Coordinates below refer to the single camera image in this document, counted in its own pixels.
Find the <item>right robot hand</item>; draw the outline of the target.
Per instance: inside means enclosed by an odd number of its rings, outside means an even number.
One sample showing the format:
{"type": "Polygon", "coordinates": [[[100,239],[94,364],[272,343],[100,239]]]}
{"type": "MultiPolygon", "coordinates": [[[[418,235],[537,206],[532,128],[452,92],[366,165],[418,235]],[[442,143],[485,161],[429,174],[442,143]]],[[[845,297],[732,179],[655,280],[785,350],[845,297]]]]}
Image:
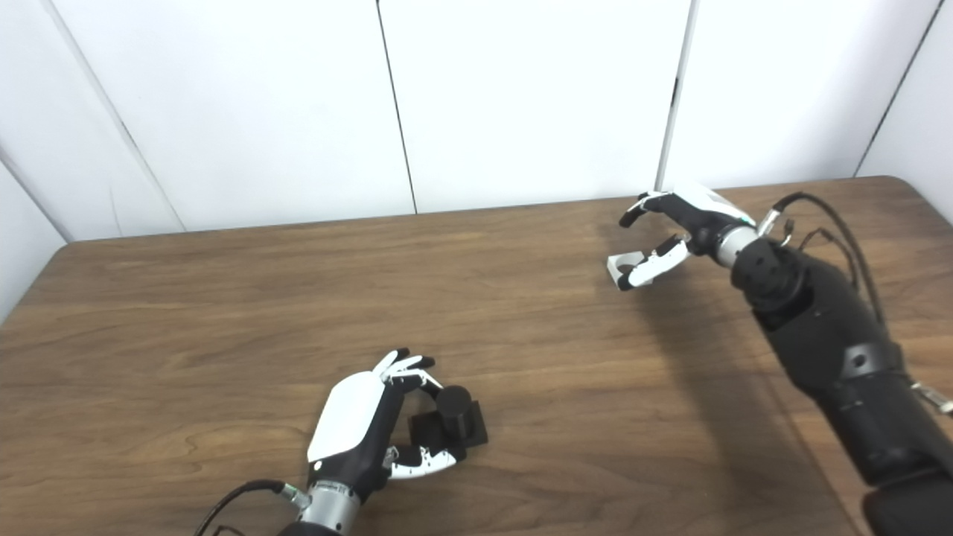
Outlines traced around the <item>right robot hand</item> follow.
{"type": "Polygon", "coordinates": [[[745,211],[701,185],[685,184],[668,192],[640,194],[619,220],[631,227],[649,213],[667,216],[682,228],[649,254],[612,255],[607,269],[622,291],[646,286],[692,257],[709,257],[731,268],[741,251],[759,240],[755,221],[745,211]]]}

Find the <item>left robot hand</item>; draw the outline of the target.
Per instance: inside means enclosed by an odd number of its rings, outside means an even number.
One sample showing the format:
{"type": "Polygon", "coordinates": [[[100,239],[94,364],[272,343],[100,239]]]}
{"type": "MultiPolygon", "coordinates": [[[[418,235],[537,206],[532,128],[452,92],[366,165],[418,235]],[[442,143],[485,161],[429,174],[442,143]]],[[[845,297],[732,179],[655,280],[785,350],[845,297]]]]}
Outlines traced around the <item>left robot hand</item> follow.
{"type": "Polygon", "coordinates": [[[307,534],[347,535],[361,506],[392,479],[419,479],[465,459],[465,449],[391,440],[407,394],[442,392],[428,372],[433,364],[432,357],[398,348],[331,388],[307,447],[310,505],[297,520],[307,534]]]}

